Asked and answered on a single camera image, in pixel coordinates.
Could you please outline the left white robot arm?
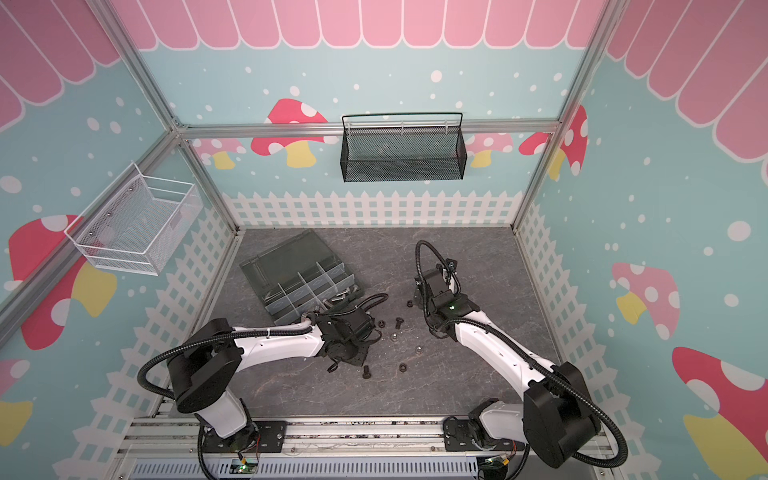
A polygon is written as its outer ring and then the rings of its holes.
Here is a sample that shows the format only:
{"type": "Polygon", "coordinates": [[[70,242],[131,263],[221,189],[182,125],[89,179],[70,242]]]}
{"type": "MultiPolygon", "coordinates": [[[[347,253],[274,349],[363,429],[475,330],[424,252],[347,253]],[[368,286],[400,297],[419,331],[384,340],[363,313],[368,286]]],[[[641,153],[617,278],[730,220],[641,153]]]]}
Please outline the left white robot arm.
{"type": "Polygon", "coordinates": [[[291,358],[327,358],[330,371],[342,363],[362,367],[382,333],[364,310],[341,314],[310,312],[294,324],[244,328],[217,318],[185,343],[158,354],[140,367],[144,390],[174,400],[223,439],[256,429],[230,382],[245,369],[291,358]]]}

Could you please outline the dark green compartment organizer box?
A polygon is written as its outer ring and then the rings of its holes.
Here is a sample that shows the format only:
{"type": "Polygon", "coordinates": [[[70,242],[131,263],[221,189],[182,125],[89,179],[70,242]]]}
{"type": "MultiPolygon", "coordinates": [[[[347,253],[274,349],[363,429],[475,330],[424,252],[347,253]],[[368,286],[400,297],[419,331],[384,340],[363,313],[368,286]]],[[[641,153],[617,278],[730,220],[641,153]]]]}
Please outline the dark green compartment organizer box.
{"type": "Polygon", "coordinates": [[[341,311],[364,293],[355,274],[312,230],[242,262],[240,269],[276,325],[296,323],[310,311],[341,311]]]}

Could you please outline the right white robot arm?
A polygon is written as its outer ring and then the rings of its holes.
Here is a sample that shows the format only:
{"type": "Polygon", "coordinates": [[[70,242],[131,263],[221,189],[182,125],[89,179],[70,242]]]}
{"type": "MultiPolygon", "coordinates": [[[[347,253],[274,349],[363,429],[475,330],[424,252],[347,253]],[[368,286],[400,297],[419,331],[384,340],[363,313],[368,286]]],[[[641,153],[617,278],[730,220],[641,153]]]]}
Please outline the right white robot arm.
{"type": "Polygon", "coordinates": [[[519,406],[492,400],[475,414],[489,440],[525,444],[551,468],[573,458],[617,468],[629,457],[618,425],[592,400],[581,371],[556,364],[522,346],[460,291],[455,271],[443,261],[429,271],[416,265],[416,298],[431,332],[473,351],[499,373],[522,400],[519,406]]]}

